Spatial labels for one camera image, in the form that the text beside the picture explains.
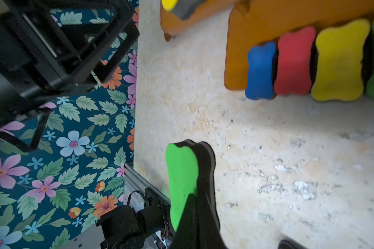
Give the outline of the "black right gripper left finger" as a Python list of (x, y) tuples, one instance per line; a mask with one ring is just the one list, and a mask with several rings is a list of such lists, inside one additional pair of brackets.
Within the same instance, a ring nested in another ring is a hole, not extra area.
[(207, 196), (188, 196), (172, 249), (225, 249)]

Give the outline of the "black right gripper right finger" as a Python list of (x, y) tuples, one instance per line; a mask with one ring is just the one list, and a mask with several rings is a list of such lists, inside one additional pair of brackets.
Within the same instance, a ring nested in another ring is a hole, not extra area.
[(282, 240), (278, 244), (278, 249), (306, 249), (300, 244), (297, 244), (294, 241)]

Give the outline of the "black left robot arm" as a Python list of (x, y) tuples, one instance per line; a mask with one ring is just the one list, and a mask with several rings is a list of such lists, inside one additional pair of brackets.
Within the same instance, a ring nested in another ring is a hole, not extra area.
[[(59, 26), (55, 9), (104, 9), (102, 24)], [(0, 141), (34, 151), (46, 102), (106, 83), (139, 36), (128, 1), (0, 1)]]

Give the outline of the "red eraser lower shelf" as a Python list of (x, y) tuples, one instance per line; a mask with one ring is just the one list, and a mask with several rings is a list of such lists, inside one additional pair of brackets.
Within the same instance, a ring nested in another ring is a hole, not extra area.
[(310, 92), (310, 62), (315, 37), (315, 28), (306, 27), (287, 33), (279, 39), (277, 76), (274, 83), (277, 95), (306, 95)]

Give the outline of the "blue eraser lower left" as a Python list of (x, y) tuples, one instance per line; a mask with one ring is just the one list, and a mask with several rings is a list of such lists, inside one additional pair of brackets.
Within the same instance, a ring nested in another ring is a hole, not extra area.
[(273, 57), (276, 44), (273, 41), (255, 46), (248, 52), (248, 78), (245, 95), (248, 99), (270, 100), (274, 96), (273, 89)]

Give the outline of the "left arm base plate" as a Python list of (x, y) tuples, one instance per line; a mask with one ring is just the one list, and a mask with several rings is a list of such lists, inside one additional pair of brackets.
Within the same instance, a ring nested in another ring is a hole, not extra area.
[[(130, 206), (133, 194), (142, 197), (143, 209), (136, 211)], [(170, 203), (151, 188), (131, 192), (126, 205), (102, 215), (96, 226), (103, 232), (101, 249), (144, 249), (149, 239), (153, 239), (155, 249), (169, 249), (175, 235)]]

